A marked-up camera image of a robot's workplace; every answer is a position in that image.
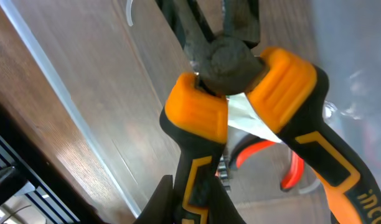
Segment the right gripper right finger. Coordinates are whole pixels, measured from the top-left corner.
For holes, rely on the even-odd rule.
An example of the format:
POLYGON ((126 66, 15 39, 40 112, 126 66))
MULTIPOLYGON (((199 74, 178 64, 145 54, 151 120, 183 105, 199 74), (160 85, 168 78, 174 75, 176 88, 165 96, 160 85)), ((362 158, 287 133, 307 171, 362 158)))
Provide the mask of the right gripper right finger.
POLYGON ((217 177, 210 179, 210 224, 246 224, 217 177))

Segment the orange socket bit holder strip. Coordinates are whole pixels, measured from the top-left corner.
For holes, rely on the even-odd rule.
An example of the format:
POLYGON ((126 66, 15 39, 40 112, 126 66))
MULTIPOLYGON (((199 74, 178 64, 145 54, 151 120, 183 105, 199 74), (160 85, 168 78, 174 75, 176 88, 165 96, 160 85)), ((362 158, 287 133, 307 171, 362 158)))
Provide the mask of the orange socket bit holder strip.
POLYGON ((215 173, 215 176, 219 178, 224 189, 226 190, 227 193, 229 193, 231 191, 230 176, 228 173, 227 162, 224 156, 221 156, 219 160, 219 164, 217 166, 217 171, 215 173))

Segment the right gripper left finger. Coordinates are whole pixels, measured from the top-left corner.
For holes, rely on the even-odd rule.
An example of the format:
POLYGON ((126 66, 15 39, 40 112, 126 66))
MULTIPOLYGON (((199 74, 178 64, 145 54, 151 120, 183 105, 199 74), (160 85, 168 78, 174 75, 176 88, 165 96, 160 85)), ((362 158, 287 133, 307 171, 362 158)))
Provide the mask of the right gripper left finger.
POLYGON ((164 175, 144 210, 133 224, 173 224, 173 176, 164 175))

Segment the clear plastic storage container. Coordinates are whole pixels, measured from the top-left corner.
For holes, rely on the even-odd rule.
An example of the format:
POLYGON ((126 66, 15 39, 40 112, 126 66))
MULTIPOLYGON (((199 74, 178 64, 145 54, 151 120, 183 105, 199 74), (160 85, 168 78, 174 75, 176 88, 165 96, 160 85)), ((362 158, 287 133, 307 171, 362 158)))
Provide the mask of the clear plastic storage container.
MULTIPOLYGON (((0 93, 111 222, 140 214, 179 149, 158 116, 190 69, 152 1, 0 1, 0 93)), ((329 124, 381 188, 381 1, 262 1, 261 44, 330 78, 329 124)))

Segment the red handled diagonal cutters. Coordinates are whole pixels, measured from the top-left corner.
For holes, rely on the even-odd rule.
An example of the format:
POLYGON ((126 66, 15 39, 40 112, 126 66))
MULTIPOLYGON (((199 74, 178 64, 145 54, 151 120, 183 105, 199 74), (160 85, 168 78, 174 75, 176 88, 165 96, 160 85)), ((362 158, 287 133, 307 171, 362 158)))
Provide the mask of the red handled diagonal cutters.
MULTIPOLYGON (((228 166, 233 170, 237 170, 254 154, 275 145, 280 145, 280 143, 263 139, 253 134, 247 134, 232 150, 228 166)), ((300 182, 304 172, 304 161, 302 158, 291 149, 289 153, 290 165, 280 182, 280 190, 282 192, 288 192, 294 188, 300 182)))

